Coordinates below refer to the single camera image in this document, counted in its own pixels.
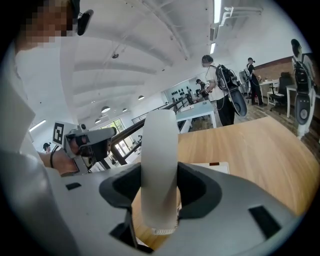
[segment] office chair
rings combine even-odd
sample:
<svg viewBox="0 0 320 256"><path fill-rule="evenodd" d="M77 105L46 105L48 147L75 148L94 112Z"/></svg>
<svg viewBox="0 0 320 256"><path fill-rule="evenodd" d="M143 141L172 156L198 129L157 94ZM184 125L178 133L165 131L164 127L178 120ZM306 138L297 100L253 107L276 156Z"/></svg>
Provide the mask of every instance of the office chair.
<svg viewBox="0 0 320 256"><path fill-rule="evenodd" d="M279 115L286 113L287 107L287 86L291 86L294 83L289 72L282 72L279 78L278 93L271 94L270 98L274 100L275 106L270 109L278 111Z"/></svg>

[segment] white ceiling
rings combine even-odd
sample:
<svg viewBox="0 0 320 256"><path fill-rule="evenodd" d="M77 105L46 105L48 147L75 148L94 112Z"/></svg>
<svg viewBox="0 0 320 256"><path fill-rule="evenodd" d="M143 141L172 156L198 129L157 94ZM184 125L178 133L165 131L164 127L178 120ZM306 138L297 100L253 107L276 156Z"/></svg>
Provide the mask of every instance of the white ceiling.
<svg viewBox="0 0 320 256"><path fill-rule="evenodd" d="M225 6L253 6L256 2L222 0L220 20ZM56 110L70 112L88 128L95 125L103 106L111 107L107 114L113 119L123 108L134 107L139 95L149 97L173 82L197 75L193 68L210 52L214 0L81 0L80 11L88 9L94 10L94 15L86 33L61 48L60 91L67 108ZM225 42L236 36L244 22L245 18L227 20L216 40L215 56L224 54ZM119 57L113 59L113 53ZM177 76L184 66L191 72L187 77ZM37 103L32 108L34 123L48 119L46 109L56 105L56 100L48 100L51 89L44 91L45 106L39 104L43 87L32 85L26 90L29 101Z"/></svg>

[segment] wooden floor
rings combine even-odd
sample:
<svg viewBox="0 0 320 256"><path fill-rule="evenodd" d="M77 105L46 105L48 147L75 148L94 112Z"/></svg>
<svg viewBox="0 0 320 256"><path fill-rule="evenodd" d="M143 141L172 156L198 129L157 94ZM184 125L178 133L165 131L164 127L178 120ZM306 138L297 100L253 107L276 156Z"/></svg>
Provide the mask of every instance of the wooden floor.
<svg viewBox="0 0 320 256"><path fill-rule="evenodd" d="M215 107L214 115L216 120L217 127L221 127L222 124L220 122L220 118L218 115L218 111L215 103L212 103ZM256 120L260 118L264 118L270 116L281 123L284 127L286 127L289 131L291 131L294 135L297 135L298 123L295 121L294 110L290 110L290 118L287 118L287 108L280 108L277 110L271 110L273 106L268 105L266 107L252 106L251 104L247 105L247 114L245 117L241 117L235 115L234 123L243 123L251 120ZM194 118L192 121L192 128L190 132L205 130L213 128L213 125L210 122L209 116L206 116L204 119L202 117ZM309 129L309 133L307 133L301 141L306 145L306 147L312 152L314 157L320 163L320 123L316 120L312 120L311 126Z"/></svg>

